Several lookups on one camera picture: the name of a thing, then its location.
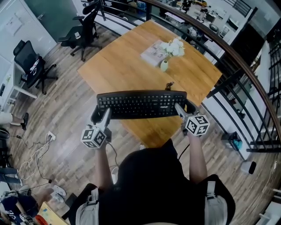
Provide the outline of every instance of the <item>black keyboard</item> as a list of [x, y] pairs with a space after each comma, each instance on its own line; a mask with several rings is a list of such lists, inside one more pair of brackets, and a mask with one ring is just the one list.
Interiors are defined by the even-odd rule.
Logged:
[[100, 116], [111, 108], [111, 119], [144, 119], [178, 115], [175, 103], [183, 108], [184, 91], [119, 91], [97, 95]]

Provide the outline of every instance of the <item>white sneaker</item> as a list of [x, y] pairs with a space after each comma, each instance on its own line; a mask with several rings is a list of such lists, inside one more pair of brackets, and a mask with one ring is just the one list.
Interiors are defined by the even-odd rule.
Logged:
[[53, 190], [55, 193], [58, 193], [60, 194], [61, 196], [66, 196], [66, 192], [64, 189], [62, 189], [61, 187], [57, 186], [57, 185], [54, 185], [53, 186]]
[[51, 194], [51, 196], [53, 197], [53, 199], [56, 199], [57, 201], [63, 203], [65, 200], [63, 199], [63, 197], [61, 197], [58, 193], [53, 192]]

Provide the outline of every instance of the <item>cluttered desk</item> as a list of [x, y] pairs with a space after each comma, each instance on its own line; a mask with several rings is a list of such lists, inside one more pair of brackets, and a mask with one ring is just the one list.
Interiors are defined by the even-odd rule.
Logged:
[[[95, 93], [129, 90], [163, 90], [174, 82], [172, 90], [187, 92], [197, 106], [210, 92], [221, 72], [200, 52], [183, 41], [185, 55], [169, 59], [165, 72], [142, 59], [141, 54], [161, 40], [177, 36], [153, 21], [147, 21], [122, 35], [95, 54], [79, 74]], [[147, 147], [160, 147], [178, 130], [179, 117], [121, 120], [123, 126]]]

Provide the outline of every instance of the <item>chair backrest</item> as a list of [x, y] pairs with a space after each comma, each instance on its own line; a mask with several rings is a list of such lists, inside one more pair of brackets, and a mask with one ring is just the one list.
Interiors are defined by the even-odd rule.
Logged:
[[83, 38], [88, 43], [91, 43], [93, 41], [94, 20], [97, 16], [98, 11], [100, 10], [100, 8], [101, 8], [101, 1], [95, 0], [83, 9], [84, 15], [90, 13], [83, 20], [83, 34], [82, 34]]
[[25, 71], [26, 74], [30, 73], [30, 68], [36, 61], [36, 53], [32, 47], [31, 42], [28, 40], [24, 42], [21, 40], [13, 51], [14, 61]]

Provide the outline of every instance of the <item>power outlet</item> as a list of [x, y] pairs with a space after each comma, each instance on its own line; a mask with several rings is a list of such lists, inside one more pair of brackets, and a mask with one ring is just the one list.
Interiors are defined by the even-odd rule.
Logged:
[[49, 135], [52, 136], [53, 141], [57, 139], [57, 137], [51, 131], [48, 132], [48, 136]]

